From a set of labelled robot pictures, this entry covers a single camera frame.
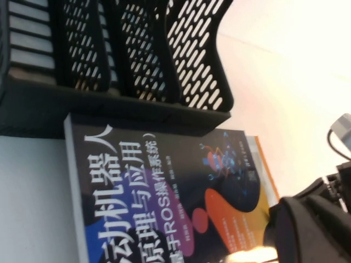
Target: colorful abstract graphic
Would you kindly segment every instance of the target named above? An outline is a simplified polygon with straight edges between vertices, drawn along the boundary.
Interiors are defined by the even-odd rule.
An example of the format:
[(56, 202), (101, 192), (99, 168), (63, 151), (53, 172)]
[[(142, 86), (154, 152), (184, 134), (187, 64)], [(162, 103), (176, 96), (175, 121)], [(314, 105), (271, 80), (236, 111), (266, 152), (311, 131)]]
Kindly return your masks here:
[(255, 209), (260, 193), (260, 180), (254, 167), (247, 167), (238, 155), (240, 149), (232, 146), (227, 132), (223, 133), (224, 146), (219, 147), (200, 144), (200, 149), (208, 151), (203, 164), (210, 166), (215, 174), (208, 177), (214, 182), (213, 188), (222, 195), (235, 209), (250, 212)]
[(213, 189), (206, 191), (205, 202), (207, 214), (230, 253), (263, 244), (262, 229), (268, 223), (269, 208), (264, 191), (261, 191), (256, 209), (250, 213), (237, 211)]

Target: white wall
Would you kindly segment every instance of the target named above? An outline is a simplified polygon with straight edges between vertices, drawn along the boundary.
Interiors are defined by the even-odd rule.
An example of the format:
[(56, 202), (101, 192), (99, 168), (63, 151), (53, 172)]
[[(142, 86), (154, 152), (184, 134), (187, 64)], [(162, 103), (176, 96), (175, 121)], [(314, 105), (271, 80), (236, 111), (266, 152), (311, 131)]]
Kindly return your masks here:
[(233, 117), (222, 127), (259, 136), (280, 194), (336, 172), (344, 160), (330, 150), (326, 134), (351, 111), (351, 82), (227, 36), (217, 40), (235, 98)]
[(351, 79), (349, 0), (234, 0), (220, 32)]

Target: book cover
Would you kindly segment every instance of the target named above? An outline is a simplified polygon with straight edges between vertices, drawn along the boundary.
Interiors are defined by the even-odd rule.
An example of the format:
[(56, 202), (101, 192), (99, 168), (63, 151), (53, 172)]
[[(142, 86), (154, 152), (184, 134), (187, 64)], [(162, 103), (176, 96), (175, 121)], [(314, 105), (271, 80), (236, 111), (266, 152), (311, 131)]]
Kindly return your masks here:
[(70, 115), (65, 135), (80, 262), (225, 262), (263, 245), (243, 131)]

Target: dark book cover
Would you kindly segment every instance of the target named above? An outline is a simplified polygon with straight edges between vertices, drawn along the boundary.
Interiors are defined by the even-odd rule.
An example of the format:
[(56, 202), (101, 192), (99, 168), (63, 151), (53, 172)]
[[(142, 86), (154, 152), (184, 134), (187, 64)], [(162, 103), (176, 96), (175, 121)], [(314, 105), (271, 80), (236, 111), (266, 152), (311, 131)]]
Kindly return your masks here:
[(81, 262), (225, 262), (263, 244), (268, 202), (243, 131), (70, 115)]

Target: black object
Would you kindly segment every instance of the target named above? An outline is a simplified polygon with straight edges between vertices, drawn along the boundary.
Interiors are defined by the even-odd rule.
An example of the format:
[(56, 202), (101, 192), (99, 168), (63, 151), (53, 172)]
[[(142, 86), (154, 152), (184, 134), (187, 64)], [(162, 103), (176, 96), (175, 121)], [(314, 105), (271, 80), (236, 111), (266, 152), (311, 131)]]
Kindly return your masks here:
[(282, 198), (275, 245), (280, 262), (351, 262), (351, 215), (328, 200)]
[(169, 2), (167, 34), (183, 88), (183, 105), (224, 112), (233, 106), (216, 46), (219, 23), (232, 1)]
[[(23, 12), (22, 14), (17, 14), (14, 11), (10, 11), (10, 2), (44, 12), (48, 14), (49, 19), (47, 21), (42, 21), (40, 18), (26, 16)], [(97, 1), (83, 1), (82, 3), (93, 4), (96, 2)], [(96, 78), (96, 75), (91, 72), (92, 67), (90, 67), (90, 62), (87, 63), (88, 67), (86, 68), (82, 65), (80, 70), (78, 70), (78, 68), (72, 70), (74, 63), (80, 61), (82, 58), (70, 58), (70, 55), (66, 53), (67, 49), (70, 51), (70, 48), (73, 47), (77, 48), (79, 52), (79, 48), (83, 47), (75, 47), (77, 43), (72, 43), (70, 35), (68, 36), (65, 34), (62, 36), (61, 33), (65, 30), (65, 21), (68, 22), (68, 20), (71, 19), (69, 20), (69, 24), (71, 21), (78, 23), (78, 25), (74, 24), (74, 26), (72, 24), (72, 27), (67, 29), (67, 31), (71, 30), (74, 32), (78, 30), (79, 22), (82, 22), (82, 19), (77, 18), (74, 20), (74, 12), (71, 14), (67, 10), (67, 7), (63, 9), (66, 10), (66, 16), (59, 18), (62, 9), (56, 8), (58, 6), (62, 7), (63, 3), (65, 3), (63, 0), (61, 0), (60, 3), (58, 3), (58, 1), (48, 1), (48, 6), (45, 7), (35, 5), (25, 0), (0, 1), (1, 135), (34, 138), (63, 138), (63, 121), (69, 112), (90, 116), (133, 119), (136, 121), (172, 123), (203, 127), (206, 129), (213, 129), (230, 117), (230, 113), (227, 112), (197, 110), (181, 105), (150, 102), (102, 92), (109, 86), (111, 88), (113, 85), (115, 85), (122, 94), (129, 95), (130, 92), (128, 89), (125, 90), (125, 88), (129, 88), (124, 82), (124, 80), (127, 79), (126, 75), (118, 75), (118, 83), (114, 83), (116, 78), (113, 77), (113, 72), (116, 71), (120, 74), (120, 67), (125, 67), (125, 65), (115, 61), (120, 59), (119, 56), (114, 56), (118, 53), (118, 50), (112, 50), (111, 48), (114, 36), (109, 33), (110, 31), (107, 30), (107, 21), (104, 21), (105, 16), (107, 18), (107, 13), (110, 10), (101, 10), (100, 6), (98, 6), (100, 22), (99, 24), (95, 24), (95, 28), (98, 29), (99, 26), (102, 28), (102, 41), (100, 38), (100, 31), (94, 36), (90, 35), (93, 34), (93, 31), (84, 31), (87, 37), (92, 38), (91, 43), (94, 41), (94, 47), (90, 45), (86, 48), (84, 47), (84, 50), (88, 51), (89, 54), (89, 52), (94, 49), (97, 53), (96, 60), (90, 62), (91, 66), (95, 66), (94, 69), (98, 67), (98, 72), (104, 72), (107, 75), (107, 79), (103, 79), (103, 75), (101, 75), (100, 78), (99, 74), (97, 74), (98, 77)], [(88, 5), (86, 8), (88, 10), (92, 8), (92, 5)], [(10, 25), (10, 16), (24, 19), (27, 22), (25, 24), (28, 25), (30, 23), (36, 23), (40, 28), (44, 27), (45, 30), (38, 30), (38, 27), (36, 27), (36, 31), (32, 30), (31, 32), (18, 29), (16, 28), (18, 24)], [(89, 16), (89, 18), (94, 19), (95, 22), (97, 21), (96, 17), (97, 13), (95, 11), (94, 15)], [(28, 48), (13, 44), (10, 41), (10, 34), (12, 32), (21, 33), (29, 37), (41, 38), (48, 43), (48, 46), (52, 45), (53, 50), (38, 50), (38, 47)], [(40, 57), (45, 57), (50, 60), (49, 66), (35, 65), (34, 63), (37, 62), (36, 59), (28, 60), (30, 62), (29, 64), (14, 61), (13, 58), (16, 57), (14, 56), (16, 55), (13, 52), (14, 49), (18, 49), (21, 52), (30, 52), (31, 55), (35, 54)], [(107, 54), (108, 65), (106, 65), (105, 59), (98, 58), (102, 54), (105, 54), (105, 52)], [(21, 72), (25, 71), (25, 73), (28, 74), (24, 74), (25, 78), (23, 74), (21, 74), (19, 78), (18, 75), (12, 74), (13, 67), (20, 69)], [(32, 78), (32, 73), (35, 73), (35, 79)], [(81, 74), (88, 77), (83, 82), (80, 80)], [(88, 92), (82, 91), (82, 89), (96, 89), (96, 91), (101, 92)]]
[(107, 0), (102, 4), (128, 95), (178, 102), (180, 86), (165, 29), (167, 1)]
[(265, 244), (274, 241), (280, 262), (351, 262), (351, 162), (337, 169), (328, 185), (319, 178), (270, 208)]

